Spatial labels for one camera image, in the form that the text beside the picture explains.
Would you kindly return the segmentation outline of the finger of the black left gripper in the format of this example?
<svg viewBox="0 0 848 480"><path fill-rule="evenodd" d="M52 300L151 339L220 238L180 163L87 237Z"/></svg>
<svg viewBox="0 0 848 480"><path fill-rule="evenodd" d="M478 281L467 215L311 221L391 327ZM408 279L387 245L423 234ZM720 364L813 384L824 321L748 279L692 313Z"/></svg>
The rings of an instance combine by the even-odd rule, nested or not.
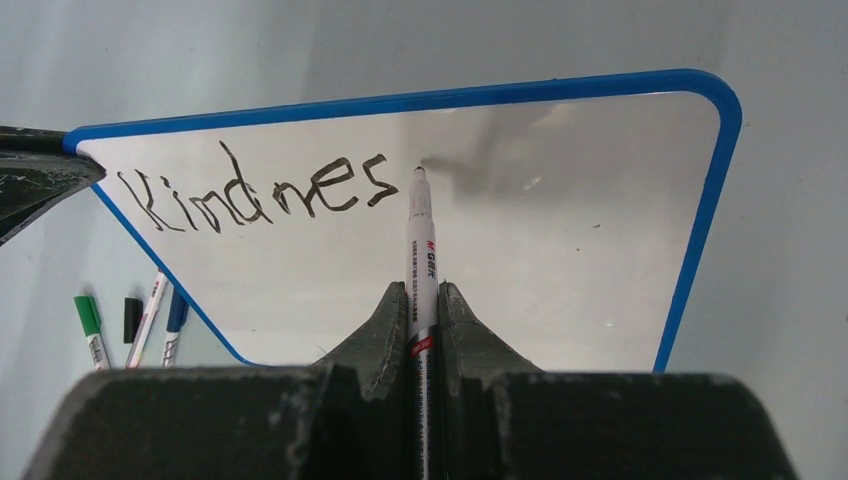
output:
<svg viewBox="0 0 848 480"><path fill-rule="evenodd" d="M2 125L3 154L65 155L63 131Z"/></svg>
<svg viewBox="0 0 848 480"><path fill-rule="evenodd" d="M75 193L105 177L90 158L44 153L1 154L1 244Z"/></svg>

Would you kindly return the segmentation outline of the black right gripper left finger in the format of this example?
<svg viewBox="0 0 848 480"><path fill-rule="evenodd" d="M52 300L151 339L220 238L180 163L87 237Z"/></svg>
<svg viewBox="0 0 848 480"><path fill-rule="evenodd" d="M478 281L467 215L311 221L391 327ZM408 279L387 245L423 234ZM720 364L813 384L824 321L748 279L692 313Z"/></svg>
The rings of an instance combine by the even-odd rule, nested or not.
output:
<svg viewBox="0 0 848 480"><path fill-rule="evenodd" d="M403 479L404 286L299 366L92 373L65 396L28 479Z"/></svg>

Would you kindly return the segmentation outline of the black whiteboard marker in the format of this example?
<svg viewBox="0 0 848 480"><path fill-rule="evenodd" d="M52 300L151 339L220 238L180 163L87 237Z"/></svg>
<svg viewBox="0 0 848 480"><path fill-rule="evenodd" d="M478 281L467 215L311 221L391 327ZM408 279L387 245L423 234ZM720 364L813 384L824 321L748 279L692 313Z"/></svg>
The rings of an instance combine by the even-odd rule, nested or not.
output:
<svg viewBox="0 0 848 480"><path fill-rule="evenodd" d="M407 345L412 392L412 477L441 476L437 430L438 275L431 186L423 167L413 170L406 239Z"/></svg>

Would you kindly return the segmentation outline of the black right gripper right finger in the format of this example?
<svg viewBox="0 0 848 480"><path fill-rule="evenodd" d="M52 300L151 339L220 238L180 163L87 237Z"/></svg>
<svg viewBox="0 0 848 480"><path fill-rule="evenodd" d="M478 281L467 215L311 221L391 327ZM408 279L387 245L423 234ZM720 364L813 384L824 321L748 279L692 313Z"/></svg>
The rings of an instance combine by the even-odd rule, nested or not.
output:
<svg viewBox="0 0 848 480"><path fill-rule="evenodd" d="M451 479L793 479L759 399L720 374L546 372L439 289Z"/></svg>

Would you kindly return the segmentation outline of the black marker cap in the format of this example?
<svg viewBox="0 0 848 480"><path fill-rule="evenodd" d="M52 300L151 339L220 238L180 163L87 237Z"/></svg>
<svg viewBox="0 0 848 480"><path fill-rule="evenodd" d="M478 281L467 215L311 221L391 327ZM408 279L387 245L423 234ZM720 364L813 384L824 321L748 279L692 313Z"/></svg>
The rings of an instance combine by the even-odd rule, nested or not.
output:
<svg viewBox="0 0 848 480"><path fill-rule="evenodd" d="M124 298L123 308L123 343L131 345L140 328L144 310L144 302L134 297Z"/></svg>

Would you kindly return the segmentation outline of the blue-framed whiteboard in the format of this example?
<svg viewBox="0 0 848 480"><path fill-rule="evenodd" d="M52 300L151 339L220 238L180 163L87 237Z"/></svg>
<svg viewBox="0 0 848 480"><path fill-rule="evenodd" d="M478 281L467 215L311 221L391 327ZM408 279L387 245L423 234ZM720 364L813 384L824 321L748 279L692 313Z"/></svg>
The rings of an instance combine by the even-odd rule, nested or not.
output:
<svg viewBox="0 0 848 480"><path fill-rule="evenodd" d="M437 276L548 370L661 371L742 126L677 69L80 127L65 150L246 364L320 358L405 277L413 171Z"/></svg>

